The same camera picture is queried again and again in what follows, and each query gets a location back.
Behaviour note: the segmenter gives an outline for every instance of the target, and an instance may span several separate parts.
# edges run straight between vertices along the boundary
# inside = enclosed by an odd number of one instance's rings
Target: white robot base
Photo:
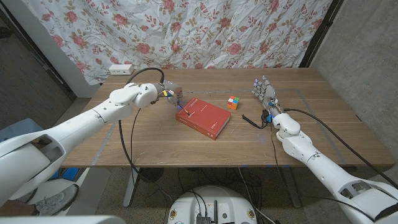
[[[197,187],[193,192],[186,192],[174,202],[168,215],[168,224],[257,224],[253,206],[237,192],[216,185]]]

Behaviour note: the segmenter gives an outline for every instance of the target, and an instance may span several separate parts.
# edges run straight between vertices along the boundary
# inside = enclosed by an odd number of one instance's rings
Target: table leg
[[[296,184],[294,182],[292,170],[289,167],[282,167],[282,173],[285,177],[286,185],[289,190],[290,198],[292,199],[295,208],[301,207],[299,193],[297,192]]]
[[[131,205],[132,196],[134,195],[134,190],[137,185],[137,177],[138,177],[137,172],[134,170],[131,170],[129,183],[127,184],[127,189],[126,189],[126,193],[124,194],[124,200],[123,200],[123,206],[125,208],[128,208]]]

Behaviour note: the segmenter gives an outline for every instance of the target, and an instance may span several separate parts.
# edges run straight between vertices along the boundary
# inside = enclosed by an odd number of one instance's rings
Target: black cable
[[[152,67],[151,67],[151,68],[144,68],[144,69],[142,69],[142,70],[139,70],[137,73],[135,73],[134,75],[132,75],[132,76],[129,78],[129,80],[126,82],[126,84],[130,83],[131,80],[132,80],[134,77],[136,77],[138,74],[140,74],[140,73],[142,73],[142,72],[144,72],[144,71],[148,71],[148,70],[157,70],[157,71],[159,71],[159,72],[162,74],[162,78],[160,78],[160,82],[163,83],[163,81],[164,81],[164,73],[163,73],[163,71],[160,70],[160,69],[158,69],[158,68],[152,68]],[[138,176],[139,176],[140,178],[142,178],[143,180],[146,180],[146,181],[148,181],[148,182],[151,182],[151,183],[155,184],[155,185],[159,188],[159,190],[160,190],[163,194],[165,194],[166,196],[168,196],[169,199],[171,200],[171,202],[173,203],[173,199],[171,198],[171,196],[170,196],[168,193],[166,193],[166,191],[165,191],[162,187],[160,187],[160,186],[159,186],[158,184],[156,184],[154,181],[151,181],[151,180],[149,180],[148,178],[146,178],[145,176],[143,176],[143,175],[137,170],[137,168],[135,167],[135,165],[132,163],[132,160],[131,160],[131,158],[129,157],[129,154],[127,153],[126,145],[125,145],[124,139],[123,139],[122,121],[119,120],[118,123],[119,123],[120,141],[121,141],[121,144],[122,144],[122,147],[123,147],[124,154],[126,155],[126,158],[127,158],[127,160],[129,161],[131,168],[138,174]]]
[[[327,130],[329,130],[332,135],[334,135],[341,143],[343,143],[353,154],[355,154],[355,156],[357,156],[358,158],[360,158],[366,165],[368,165],[371,169],[373,169],[374,171],[376,171],[380,176],[384,177],[390,184],[392,184],[396,189],[398,189],[398,184],[395,183],[392,179],[390,179],[386,174],[383,174],[381,171],[379,171],[374,165],[372,165],[370,162],[368,162],[365,158],[363,158],[359,153],[357,153],[351,146],[349,146],[346,142],[344,142],[344,140],[342,140],[331,128],[329,128],[329,126],[327,126],[323,121],[321,121],[319,118],[317,118],[316,116],[307,113],[305,111],[302,110],[298,110],[298,109],[291,109],[291,108],[284,108],[284,111],[297,111],[300,113],[303,113],[305,115],[310,116],[311,118],[317,120],[319,123],[321,123],[325,128],[327,128]]]
[[[163,83],[163,81],[164,81],[164,73],[163,73],[163,71],[162,71],[161,69],[159,69],[159,68],[149,67],[149,68],[141,69],[141,70],[139,70],[137,73],[133,74],[133,75],[129,78],[129,80],[126,82],[126,85],[129,84],[129,83],[131,82],[131,80],[132,80],[134,77],[136,77],[138,74],[140,74],[140,73],[142,73],[142,72],[144,72],[144,71],[148,71],[148,70],[157,70],[157,71],[159,71],[159,72],[162,74],[162,78],[160,78],[160,83]]]
[[[163,223],[165,223],[166,216],[167,216],[167,209],[168,209],[168,207],[169,207],[169,203],[167,203],[166,195],[164,195],[164,194],[162,194],[162,195],[163,195],[163,197],[164,197],[164,200],[166,200],[166,210],[165,210],[165,212],[164,212],[164,217],[163,217]]]
[[[132,123],[132,128],[131,128],[131,135],[130,135],[130,158],[131,159],[132,159],[132,132],[134,131],[134,125],[136,124],[136,119],[137,119],[137,116],[138,116],[140,110],[141,110],[141,108],[138,109],[138,112],[136,114],[136,118],[134,118],[134,122]],[[136,185],[133,176],[132,176],[132,184],[134,186]]]
[[[263,128],[265,128],[266,126],[267,126],[267,124],[268,123],[266,123],[266,125],[264,126],[264,122],[262,121],[261,123],[261,126],[259,126],[258,124],[256,124],[256,123],[254,123],[253,121],[251,121],[249,118],[247,118],[245,115],[243,115],[242,114],[242,119],[244,119],[245,121],[247,121],[249,124],[251,124],[251,125],[253,125],[254,127],[256,127],[256,128],[259,128],[259,129],[263,129]]]
[[[203,201],[203,204],[205,205],[205,217],[207,217],[207,207],[206,207],[206,202],[204,201],[203,197],[201,197],[199,194],[197,194],[193,190],[189,190],[188,192],[194,193],[195,195],[200,197],[200,199]]]
[[[196,194],[193,194],[193,195],[194,195],[194,196],[195,196],[195,198],[197,199],[198,206],[199,206],[199,215],[201,216],[200,203],[199,203],[198,197],[197,197],[197,195],[196,195]]]
[[[180,168],[177,169],[177,175],[178,175],[178,182],[180,183],[180,186],[181,186],[181,189],[182,189],[182,193],[184,193],[185,192],[184,191],[184,187],[182,186],[181,178],[180,178]]]
[[[280,179],[280,181],[282,182],[283,186],[285,187],[285,189],[286,189],[288,192],[290,192],[291,194],[295,194],[295,195],[297,195],[297,196],[299,196],[299,197],[317,198],[317,199],[331,200],[331,201],[334,201],[334,202],[342,203],[343,205],[349,206],[349,207],[351,207],[351,208],[353,208],[353,209],[355,209],[355,210],[361,212],[363,215],[365,215],[365,216],[368,217],[370,220],[372,220],[372,222],[375,222],[374,219],[373,219],[371,216],[369,216],[368,214],[366,214],[366,213],[365,213],[364,211],[362,211],[361,209],[359,209],[359,208],[357,208],[357,207],[355,207],[355,206],[352,206],[352,205],[350,205],[350,204],[348,204],[348,203],[342,202],[342,201],[340,201],[340,200],[337,200],[337,199],[334,199],[334,198],[326,198],[326,197],[317,197],[317,196],[302,195],[302,194],[297,194],[297,193],[295,193],[295,192],[291,192],[291,191],[287,188],[287,186],[285,185],[285,182],[283,181],[282,175],[280,174],[279,165],[278,165],[278,159],[277,159],[277,157],[276,157],[276,148],[275,148],[275,144],[274,144],[274,139],[273,139],[272,137],[273,137],[273,133],[272,133],[272,125],[271,125],[271,142],[272,142],[272,145],[273,145],[273,147],[274,147],[274,156],[275,156],[276,168],[277,168],[277,170],[278,170],[279,179]]]

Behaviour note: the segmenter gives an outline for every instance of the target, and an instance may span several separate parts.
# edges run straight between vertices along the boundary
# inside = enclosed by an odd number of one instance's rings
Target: wooden table
[[[311,68],[164,70],[165,79],[183,88],[183,102],[191,97],[212,103],[230,112],[231,119],[217,140],[189,128],[175,119],[177,108],[165,99],[141,110],[133,134],[132,157],[137,167],[265,167],[275,165],[269,127],[257,129],[242,119],[242,114],[261,123],[263,107],[251,94],[254,79],[265,75],[274,86],[284,108],[297,108],[314,114],[330,126],[370,163],[391,166],[389,151],[362,123],[334,89]],[[122,88],[128,76],[111,75],[84,111],[106,100]],[[138,75],[136,83],[158,82],[160,73],[148,71]],[[240,98],[236,111],[227,109],[228,98]],[[123,120],[123,133],[130,151],[130,133],[137,108]],[[325,128],[312,118],[289,112],[315,147],[342,166],[360,166],[360,161]],[[281,142],[274,138],[280,165],[302,166],[287,155]],[[64,167],[128,167],[121,147],[119,128],[108,124],[78,146],[63,163]]]

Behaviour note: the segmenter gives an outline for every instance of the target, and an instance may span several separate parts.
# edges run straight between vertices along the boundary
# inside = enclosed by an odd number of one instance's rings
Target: gray wall
[[[12,15],[51,62],[77,97],[93,97],[100,85],[89,85],[76,65],[52,40],[50,34],[21,0],[2,0]]]
[[[396,159],[397,21],[397,1],[346,0],[311,64]]]

